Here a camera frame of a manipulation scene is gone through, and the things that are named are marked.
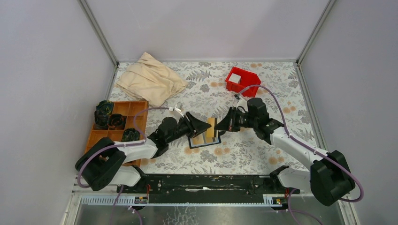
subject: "wooden box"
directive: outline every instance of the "wooden box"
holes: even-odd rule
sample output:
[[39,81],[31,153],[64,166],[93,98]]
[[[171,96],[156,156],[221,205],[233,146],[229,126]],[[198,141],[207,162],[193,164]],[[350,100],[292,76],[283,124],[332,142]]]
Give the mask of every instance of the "wooden box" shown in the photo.
[[[107,129],[107,130],[98,130],[96,129],[95,123],[93,123],[93,126],[91,128],[90,136],[87,141],[85,153],[90,150],[92,146],[97,143],[101,138],[103,137],[109,137],[112,141],[114,142],[120,142],[122,140],[122,135],[124,130],[128,128],[134,128],[134,116],[140,112],[143,109],[148,108],[148,102],[147,101],[138,101],[138,102],[114,102],[112,114],[121,114],[123,116],[126,116],[126,123],[123,129]],[[145,128],[146,128],[146,118],[148,116],[148,111],[140,114],[137,119],[136,123],[138,128],[145,133]],[[141,160],[136,160],[130,163],[125,163],[123,165],[129,166],[129,165],[140,165]]]

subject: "floral pattern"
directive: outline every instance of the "floral pattern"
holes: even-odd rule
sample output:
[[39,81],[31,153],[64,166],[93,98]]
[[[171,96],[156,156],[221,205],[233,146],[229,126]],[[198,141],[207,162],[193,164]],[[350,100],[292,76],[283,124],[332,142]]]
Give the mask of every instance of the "floral pattern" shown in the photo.
[[[115,81],[130,63],[119,65]],[[256,73],[262,85],[276,95],[288,128],[298,137],[316,144],[310,117],[306,110],[298,78],[291,62],[168,62],[170,67],[188,85],[180,93],[166,100],[163,106],[183,103],[183,110],[196,118],[207,121],[210,117],[225,117],[230,106],[236,106],[235,92],[227,91],[225,78],[232,67]],[[256,97],[262,98],[272,118],[282,121],[271,95],[259,89]],[[122,90],[113,87],[109,100],[134,101]],[[150,134],[163,118],[172,116],[166,110],[148,112],[146,133]],[[169,144],[169,150],[161,157],[143,160],[145,173],[201,173],[201,174],[269,174],[282,165],[305,170],[305,167],[283,150],[258,139],[253,130],[242,128],[237,133],[221,136],[222,143],[197,149],[189,149],[186,137]]]

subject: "floral tablecloth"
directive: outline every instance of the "floral tablecloth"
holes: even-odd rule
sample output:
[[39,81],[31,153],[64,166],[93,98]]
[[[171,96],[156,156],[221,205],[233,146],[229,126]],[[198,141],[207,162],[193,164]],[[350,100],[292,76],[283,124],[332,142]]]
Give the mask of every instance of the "floral tablecloth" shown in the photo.
[[[115,82],[127,66],[119,65]],[[292,62],[169,62],[165,63],[188,82],[179,94],[169,98],[163,106],[183,103],[183,109],[196,118],[207,121],[210,117],[224,118],[230,106],[236,106],[234,92],[227,91],[225,78],[232,67],[258,74],[261,84],[272,90],[286,116],[288,128],[297,136],[316,144],[299,82]],[[267,91],[259,89],[257,96],[267,105],[272,118],[282,121],[277,106]],[[119,88],[113,87],[109,100],[134,101]],[[148,113],[146,133],[150,134],[163,118],[171,116],[166,110]],[[195,174],[269,174],[281,165],[295,169],[305,167],[283,150],[258,139],[251,129],[221,136],[222,143],[190,149],[188,139],[180,138],[169,145],[169,150],[156,159],[143,159],[145,173]]]

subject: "white ventilation strip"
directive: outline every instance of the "white ventilation strip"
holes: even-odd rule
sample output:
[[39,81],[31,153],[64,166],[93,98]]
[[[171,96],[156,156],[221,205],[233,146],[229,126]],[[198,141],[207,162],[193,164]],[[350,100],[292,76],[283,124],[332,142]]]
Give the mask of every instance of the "white ventilation strip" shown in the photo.
[[[227,206],[227,207],[281,207],[282,205],[273,204],[272,197],[264,196],[264,203],[134,203],[135,197],[138,196],[120,196],[116,205],[122,206]],[[114,195],[85,195],[82,197],[81,204],[87,205],[113,205],[116,196]]]

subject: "gray wall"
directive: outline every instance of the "gray wall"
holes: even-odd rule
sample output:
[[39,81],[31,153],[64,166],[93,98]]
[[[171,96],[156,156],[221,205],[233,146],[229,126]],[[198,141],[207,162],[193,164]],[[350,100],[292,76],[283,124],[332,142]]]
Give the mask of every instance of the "gray wall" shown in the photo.
[[112,65],[76,0],[0,1],[0,224],[55,225]]
[[299,56],[328,0],[88,0],[119,60]]
[[302,68],[329,150],[363,183],[363,225],[396,224],[398,1],[338,1]]

